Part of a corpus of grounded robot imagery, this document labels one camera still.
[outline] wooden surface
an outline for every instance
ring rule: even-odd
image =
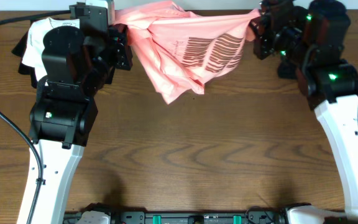
[[[197,12],[203,15],[239,11]],[[0,19],[34,12],[0,12]],[[358,69],[358,11],[344,57]],[[28,22],[0,27],[0,110],[25,132],[35,101],[10,51]],[[344,206],[323,129],[297,84],[278,79],[278,57],[257,60],[252,44],[232,73],[171,105],[138,59],[96,96],[99,115],[75,173],[67,210],[105,202],[147,210],[245,210],[310,202]],[[0,223],[15,223],[27,179],[25,142],[0,120]]]

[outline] green led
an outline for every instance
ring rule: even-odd
[[[330,80],[335,80],[335,79],[338,78],[338,76],[334,75],[334,74],[329,74],[328,77],[329,77]]]

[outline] pink garment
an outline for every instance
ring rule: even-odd
[[[185,12],[172,1],[117,11],[115,24],[128,25],[129,45],[157,92],[168,104],[192,89],[204,94],[204,84],[234,70],[248,27],[258,10],[235,16],[202,17]]]

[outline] robotic arm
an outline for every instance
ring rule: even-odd
[[[350,26],[343,4],[315,0],[309,10],[292,0],[263,0],[262,17],[254,20],[257,34],[254,53],[263,60],[282,55],[280,77],[298,80],[311,110],[327,134],[341,176],[345,212],[318,210],[312,206],[289,207],[281,212],[246,214],[153,214],[127,212],[84,213],[78,223],[136,224],[227,223],[358,223],[358,74],[341,59],[343,40]],[[59,27],[44,38],[42,60],[47,78],[39,82],[37,101],[31,111],[30,137],[44,168],[43,185],[30,223],[62,223],[75,169],[98,113],[94,96],[112,82],[115,68],[130,70],[131,50],[126,27],[111,26],[114,4],[94,0],[70,6],[71,17],[81,29]],[[36,192],[37,163],[30,157],[29,177],[17,223],[26,223]]]

